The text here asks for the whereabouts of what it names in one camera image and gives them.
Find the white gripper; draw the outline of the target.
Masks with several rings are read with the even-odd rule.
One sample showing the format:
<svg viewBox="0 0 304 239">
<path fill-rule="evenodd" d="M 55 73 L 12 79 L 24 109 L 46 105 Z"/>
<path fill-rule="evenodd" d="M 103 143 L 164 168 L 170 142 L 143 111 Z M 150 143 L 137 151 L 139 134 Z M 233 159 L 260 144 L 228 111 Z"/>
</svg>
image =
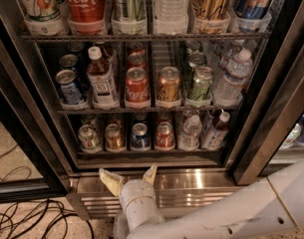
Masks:
<svg viewBox="0 0 304 239">
<path fill-rule="evenodd" d="M 157 165 L 154 163 L 145 172 L 143 179 L 130 180 L 124 186 L 122 176 L 103 168 L 99 170 L 101 181 L 113 195 L 120 197 L 121 206 L 131 232 L 144 224 L 164 222 L 155 202 L 153 184 L 156 172 Z"/>
</svg>

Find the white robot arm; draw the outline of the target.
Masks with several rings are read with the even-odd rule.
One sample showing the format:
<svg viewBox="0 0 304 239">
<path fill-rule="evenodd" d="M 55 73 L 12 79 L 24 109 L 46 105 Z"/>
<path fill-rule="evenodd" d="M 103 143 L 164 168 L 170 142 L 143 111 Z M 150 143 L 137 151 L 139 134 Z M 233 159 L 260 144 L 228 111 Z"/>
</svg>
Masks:
<svg viewBox="0 0 304 239">
<path fill-rule="evenodd" d="M 304 228 L 304 160 L 264 177 L 208 206 L 166 221 L 156 203 L 152 165 L 128 182 L 99 170 L 127 217 L 127 239 L 239 239 Z"/>
</svg>

